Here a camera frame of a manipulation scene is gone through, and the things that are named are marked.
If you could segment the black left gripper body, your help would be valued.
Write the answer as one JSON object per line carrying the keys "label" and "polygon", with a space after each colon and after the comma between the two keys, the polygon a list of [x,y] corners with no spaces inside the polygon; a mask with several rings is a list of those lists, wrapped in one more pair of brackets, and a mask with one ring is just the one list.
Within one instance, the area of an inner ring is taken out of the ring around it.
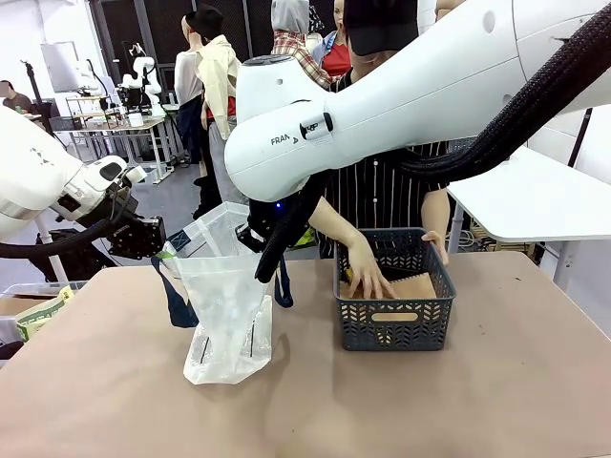
{"label": "black left gripper body", "polygon": [[166,241],[161,216],[142,218],[138,215],[122,217],[107,238],[108,253],[114,257],[142,260],[155,256]]}

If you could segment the person's right hand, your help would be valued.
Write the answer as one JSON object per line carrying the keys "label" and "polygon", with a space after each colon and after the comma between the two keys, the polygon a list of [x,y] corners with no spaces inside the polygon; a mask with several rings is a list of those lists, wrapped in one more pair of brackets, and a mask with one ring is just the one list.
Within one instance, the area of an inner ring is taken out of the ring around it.
{"label": "person's right hand", "polygon": [[345,245],[348,250],[349,268],[352,272],[348,296],[354,298],[357,291],[361,290],[366,300],[396,299],[397,296],[378,267],[365,236],[356,229],[351,230],[345,240]]}

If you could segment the person's left hand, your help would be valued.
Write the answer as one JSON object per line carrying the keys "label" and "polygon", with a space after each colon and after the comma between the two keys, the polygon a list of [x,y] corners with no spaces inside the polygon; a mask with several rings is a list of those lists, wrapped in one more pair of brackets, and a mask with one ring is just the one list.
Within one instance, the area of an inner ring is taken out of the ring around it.
{"label": "person's left hand", "polygon": [[425,242],[430,242],[434,245],[444,266],[449,264],[449,255],[445,246],[445,238],[443,236],[439,235],[435,231],[429,231],[422,236],[422,240]]}

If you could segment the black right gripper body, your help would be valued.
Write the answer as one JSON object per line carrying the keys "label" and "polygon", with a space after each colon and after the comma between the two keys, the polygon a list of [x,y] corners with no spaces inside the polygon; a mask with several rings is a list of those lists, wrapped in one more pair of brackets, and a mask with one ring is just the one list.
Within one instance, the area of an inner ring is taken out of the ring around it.
{"label": "black right gripper body", "polygon": [[273,202],[249,200],[248,226],[262,240],[268,240],[277,223],[284,217],[285,200]]}

